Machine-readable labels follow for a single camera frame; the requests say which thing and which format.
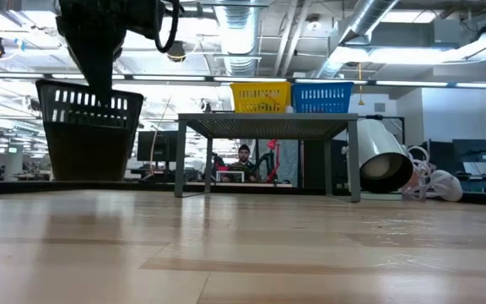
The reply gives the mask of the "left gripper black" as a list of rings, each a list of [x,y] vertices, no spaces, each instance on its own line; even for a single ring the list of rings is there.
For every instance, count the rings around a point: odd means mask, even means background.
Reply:
[[[167,14],[160,0],[58,0],[58,32],[130,30],[154,38],[154,23],[162,28]],[[69,41],[69,53],[85,77],[91,93],[102,104],[112,97],[113,62],[122,53],[122,41]]]

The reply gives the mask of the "black plastic basket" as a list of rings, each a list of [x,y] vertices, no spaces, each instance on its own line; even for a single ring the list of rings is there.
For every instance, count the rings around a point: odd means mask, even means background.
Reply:
[[[54,178],[122,181],[144,96],[112,90],[102,99],[87,85],[48,79],[35,87]]]

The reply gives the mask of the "yellow plastic basket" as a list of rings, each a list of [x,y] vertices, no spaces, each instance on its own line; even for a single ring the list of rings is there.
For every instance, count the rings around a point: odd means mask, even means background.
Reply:
[[[290,82],[233,83],[229,85],[235,113],[285,113],[291,100]]]

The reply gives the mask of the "blue plastic basket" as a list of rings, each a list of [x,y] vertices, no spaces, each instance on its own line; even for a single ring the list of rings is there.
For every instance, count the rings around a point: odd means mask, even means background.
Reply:
[[[348,113],[352,82],[293,84],[292,107],[297,113]]]

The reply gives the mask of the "ceiling light strip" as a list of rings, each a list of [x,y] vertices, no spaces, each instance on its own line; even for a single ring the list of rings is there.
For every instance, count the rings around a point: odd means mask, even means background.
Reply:
[[[85,81],[78,73],[23,73],[0,72],[0,79],[64,79]],[[272,78],[272,77],[232,77],[232,76],[197,76],[197,75],[163,75],[163,74],[113,74],[112,80],[122,82],[182,82],[182,83],[272,83],[288,81],[296,84],[344,83],[350,82],[360,86],[377,87],[411,87],[439,89],[475,89],[486,90],[486,82],[445,82],[445,81],[412,81],[412,80],[376,80],[376,79],[308,79],[308,78]]]

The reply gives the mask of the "person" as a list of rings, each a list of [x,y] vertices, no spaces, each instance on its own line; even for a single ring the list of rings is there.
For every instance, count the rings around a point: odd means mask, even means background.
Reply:
[[[238,161],[228,168],[229,173],[221,175],[222,182],[260,182],[260,171],[250,161],[251,151],[246,144],[242,144],[238,150]]]

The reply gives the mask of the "grey perforated metal shelf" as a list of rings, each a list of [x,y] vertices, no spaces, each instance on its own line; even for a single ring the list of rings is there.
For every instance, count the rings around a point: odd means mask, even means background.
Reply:
[[[359,173],[359,116],[353,113],[183,113],[178,116],[177,154],[174,196],[184,196],[186,130],[192,128],[207,139],[206,181],[204,191],[211,187],[211,158],[216,138],[316,140],[324,143],[325,194],[349,203],[361,199]],[[343,130],[348,133],[349,195],[338,196],[332,188],[331,140]]]

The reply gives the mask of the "white plastic roll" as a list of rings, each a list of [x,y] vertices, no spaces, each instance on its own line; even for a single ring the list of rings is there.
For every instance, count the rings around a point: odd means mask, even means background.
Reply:
[[[381,121],[357,122],[361,188],[370,193],[393,193],[404,187],[413,175],[413,163],[406,148]]]

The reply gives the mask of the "black equipment stand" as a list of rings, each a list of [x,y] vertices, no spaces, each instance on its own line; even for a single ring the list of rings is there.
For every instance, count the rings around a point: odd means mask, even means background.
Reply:
[[[422,143],[430,163],[447,171],[461,182],[486,182],[486,173],[469,173],[465,164],[486,165],[486,139],[453,139],[450,143],[431,139]]]

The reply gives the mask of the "silver ceiling duct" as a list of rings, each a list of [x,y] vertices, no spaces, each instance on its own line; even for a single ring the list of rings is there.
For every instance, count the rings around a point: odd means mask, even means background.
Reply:
[[[219,22],[219,38],[226,73],[234,77],[251,77],[257,71],[258,22],[261,9],[256,0],[223,0],[214,8]]]
[[[368,46],[373,30],[400,0],[359,0],[353,13],[338,21],[328,38],[331,53],[314,72],[313,78],[332,79],[350,59],[350,46]]]

